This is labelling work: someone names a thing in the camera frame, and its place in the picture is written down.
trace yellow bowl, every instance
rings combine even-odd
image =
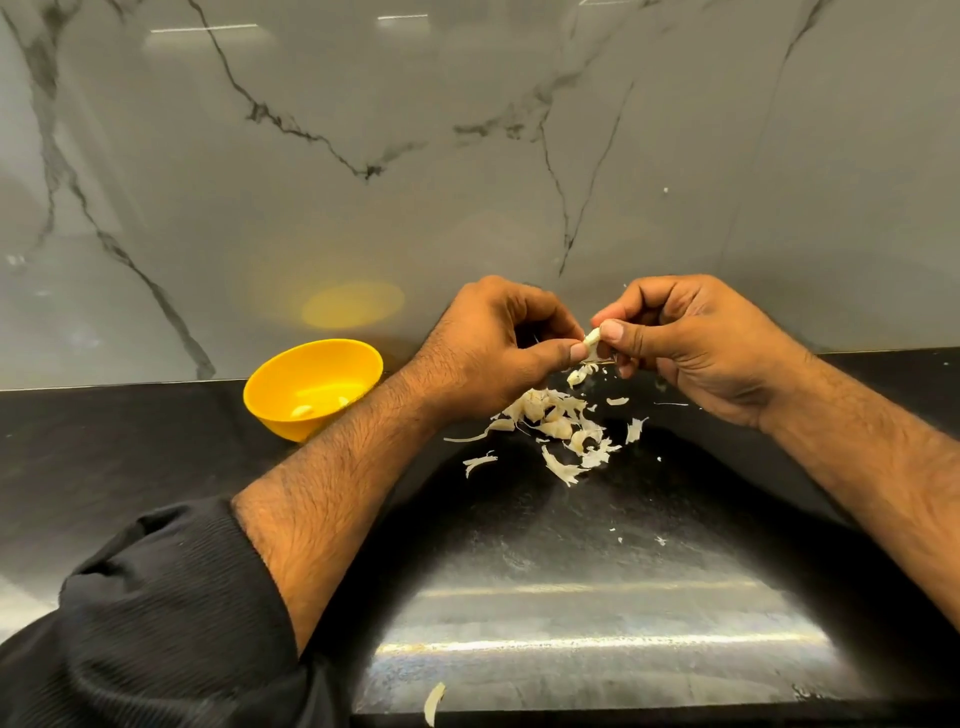
[[[370,344],[324,339],[301,344],[260,365],[243,403],[282,438],[301,443],[370,392],[383,359]]]

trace black sleeve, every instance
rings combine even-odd
[[[143,516],[66,579],[57,611],[0,645],[3,725],[340,722],[222,499]]]

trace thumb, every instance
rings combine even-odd
[[[530,385],[587,357],[587,345],[577,339],[548,339],[516,351],[518,368]]]
[[[676,358],[682,351],[682,320],[646,327],[608,319],[600,325],[600,338],[620,353],[637,359]]]

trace left hand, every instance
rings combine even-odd
[[[534,324],[540,343],[519,349],[520,324]],[[487,276],[460,289],[405,374],[444,423],[490,417],[586,358],[583,338],[554,294]]]

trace fingernail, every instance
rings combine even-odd
[[[587,358],[587,345],[578,341],[570,347],[570,361],[583,361]]]
[[[605,321],[600,325],[600,336],[605,341],[618,342],[623,337],[623,324],[618,321]]]

